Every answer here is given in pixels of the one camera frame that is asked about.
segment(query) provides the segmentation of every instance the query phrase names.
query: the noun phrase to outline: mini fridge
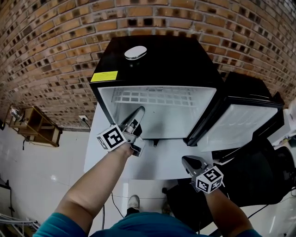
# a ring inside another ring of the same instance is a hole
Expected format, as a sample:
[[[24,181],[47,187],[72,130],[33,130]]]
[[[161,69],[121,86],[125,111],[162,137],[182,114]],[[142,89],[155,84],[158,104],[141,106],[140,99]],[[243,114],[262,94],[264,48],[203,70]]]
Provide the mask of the mini fridge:
[[[223,82],[194,38],[130,36],[110,41],[90,86],[110,124],[143,106],[142,139],[183,139],[209,151],[248,143],[283,106],[262,81],[240,92],[233,81]],[[248,91],[259,84],[263,91]]]

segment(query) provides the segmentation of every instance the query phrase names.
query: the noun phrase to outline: yellow label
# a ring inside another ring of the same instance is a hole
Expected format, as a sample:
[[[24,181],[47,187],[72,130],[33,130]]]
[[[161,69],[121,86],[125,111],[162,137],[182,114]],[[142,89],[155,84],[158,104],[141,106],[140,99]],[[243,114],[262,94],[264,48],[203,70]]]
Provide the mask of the yellow label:
[[[98,72],[93,74],[91,82],[96,81],[112,81],[116,79],[118,71],[113,72]]]

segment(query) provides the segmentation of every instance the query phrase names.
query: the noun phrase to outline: black chair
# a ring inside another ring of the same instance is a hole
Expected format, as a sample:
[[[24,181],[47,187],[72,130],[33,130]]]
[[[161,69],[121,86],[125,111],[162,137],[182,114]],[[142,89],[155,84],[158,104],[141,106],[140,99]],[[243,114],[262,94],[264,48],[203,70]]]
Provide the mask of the black chair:
[[[224,174],[220,190],[238,206],[276,204],[294,186],[295,165],[286,147],[274,150],[267,139],[255,140],[233,154],[224,165],[216,165]],[[203,192],[197,193],[191,179],[164,190],[175,217],[195,232],[213,219]]]

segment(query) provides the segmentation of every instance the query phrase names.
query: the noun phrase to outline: hand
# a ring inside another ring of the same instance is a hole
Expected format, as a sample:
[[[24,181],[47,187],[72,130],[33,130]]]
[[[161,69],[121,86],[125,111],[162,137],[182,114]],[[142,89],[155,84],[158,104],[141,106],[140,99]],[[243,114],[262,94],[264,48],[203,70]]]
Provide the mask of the hand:
[[[117,147],[114,152],[119,153],[121,156],[129,158],[134,151],[130,148],[130,143],[124,143]]]

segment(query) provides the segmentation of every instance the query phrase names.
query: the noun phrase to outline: wooden shelf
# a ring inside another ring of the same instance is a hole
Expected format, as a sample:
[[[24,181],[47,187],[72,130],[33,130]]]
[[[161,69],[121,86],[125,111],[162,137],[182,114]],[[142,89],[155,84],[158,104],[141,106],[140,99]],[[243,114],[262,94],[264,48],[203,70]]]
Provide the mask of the wooden shelf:
[[[38,132],[35,132],[35,131],[33,131],[32,129],[30,129],[30,128],[19,128],[18,129],[18,134],[20,134],[20,135],[34,135],[34,136],[36,136],[36,135],[38,135]]]
[[[33,130],[38,131],[41,127],[42,120],[42,116],[36,110],[33,110],[32,115],[28,121],[28,126]]]
[[[53,137],[53,135],[54,135],[54,132],[55,132],[54,129],[40,129],[40,130],[39,130],[39,134],[40,134],[42,137],[44,137],[44,138],[46,138],[46,139],[48,139],[48,140],[50,140],[50,141],[52,141],[52,137]]]
[[[62,131],[35,106],[24,109],[24,112],[22,122],[11,119],[9,127],[33,144],[58,147]]]

